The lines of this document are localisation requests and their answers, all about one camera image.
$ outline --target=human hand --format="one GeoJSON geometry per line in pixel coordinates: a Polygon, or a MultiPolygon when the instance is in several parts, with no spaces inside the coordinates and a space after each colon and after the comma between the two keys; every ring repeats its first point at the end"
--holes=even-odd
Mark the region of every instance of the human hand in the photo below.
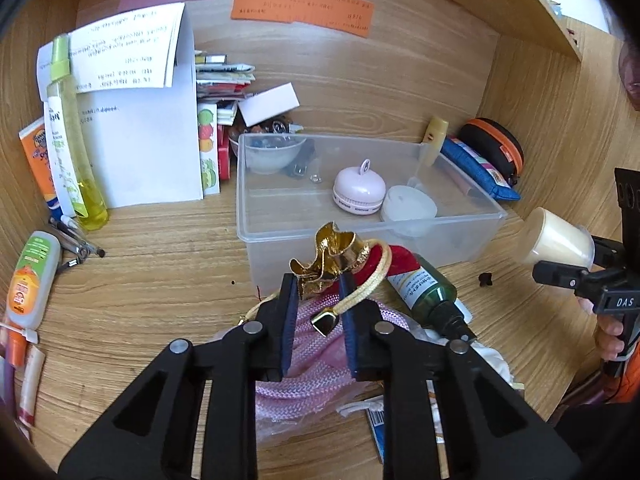
{"type": "MultiPolygon", "coordinates": [[[[593,312],[593,303],[585,298],[578,298],[580,306],[590,314],[593,312]]],[[[593,334],[598,353],[605,361],[611,361],[623,351],[625,344],[616,336],[622,334],[622,323],[613,316],[598,315],[598,326],[593,334]]]]}

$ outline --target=barcode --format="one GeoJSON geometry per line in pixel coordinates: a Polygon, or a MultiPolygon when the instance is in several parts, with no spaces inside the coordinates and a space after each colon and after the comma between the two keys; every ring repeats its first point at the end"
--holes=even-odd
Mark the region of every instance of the barcode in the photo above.
{"type": "Polygon", "coordinates": [[[369,413],[369,418],[374,426],[381,426],[385,423],[385,412],[372,412],[371,410],[367,410],[367,413],[369,413]]]}

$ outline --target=wooden desk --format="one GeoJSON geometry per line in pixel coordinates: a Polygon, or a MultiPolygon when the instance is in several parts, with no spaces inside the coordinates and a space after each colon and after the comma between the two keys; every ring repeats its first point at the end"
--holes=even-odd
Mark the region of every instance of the wooden desk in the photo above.
{"type": "MultiPolygon", "coordinates": [[[[107,257],[57,280],[39,331],[47,361],[33,431],[52,466],[168,342],[202,343],[255,304],[236,237],[235,191],[231,181],[201,202],[114,210],[92,235],[107,257]]],[[[527,401],[546,417],[592,346],[592,327],[572,297],[554,296],[513,267],[508,253],[521,223],[511,216],[477,262],[444,273],[474,313],[480,341],[504,355],[527,401]],[[484,271],[494,286],[478,287],[484,271]]],[[[379,297],[399,301],[386,283],[379,297]]],[[[260,450],[258,462],[267,479],[382,474],[363,414],[332,413],[307,434],[260,450]]]]}

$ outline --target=yellow cord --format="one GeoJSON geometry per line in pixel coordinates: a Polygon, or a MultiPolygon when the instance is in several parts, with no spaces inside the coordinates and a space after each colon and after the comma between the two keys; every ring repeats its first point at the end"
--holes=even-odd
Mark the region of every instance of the yellow cord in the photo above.
{"type": "MultiPolygon", "coordinates": [[[[382,256],[380,257],[378,266],[376,267],[376,270],[373,271],[373,274],[370,275],[367,278],[367,280],[362,285],[360,285],[356,290],[354,290],[350,295],[340,300],[332,308],[332,311],[337,316],[340,316],[340,314],[344,314],[352,306],[355,306],[358,303],[360,303],[362,300],[368,298],[373,293],[373,291],[376,290],[378,285],[382,283],[382,281],[386,278],[386,274],[389,272],[389,267],[391,267],[391,248],[386,242],[382,240],[377,240],[375,238],[372,238],[371,240],[365,240],[365,242],[369,244],[371,247],[375,245],[379,245],[380,248],[382,248],[382,256]]],[[[270,296],[264,298],[260,303],[252,307],[252,309],[246,313],[246,315],[244,316],[244,320],[251,321],[252,319],[255,319],[255,316],[258,314],[258,309],[260,309],[260,306],[263,303],[266,303],[267,301],[271,301],[277,297],[278,297],[278,293],[274,292],[270,296]]]]}

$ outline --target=fruit sticker sheet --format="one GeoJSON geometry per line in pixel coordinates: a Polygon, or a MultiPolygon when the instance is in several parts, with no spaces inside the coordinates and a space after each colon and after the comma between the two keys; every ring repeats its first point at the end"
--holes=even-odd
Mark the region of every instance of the fruit sticker sheet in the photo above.
{"type": "Polygon", "coordinates": [[[200,171],[202,191],[205,195],[220,192],[218,178],[218,106],[198,103],[198,139],[200,144],[200,171]]]}

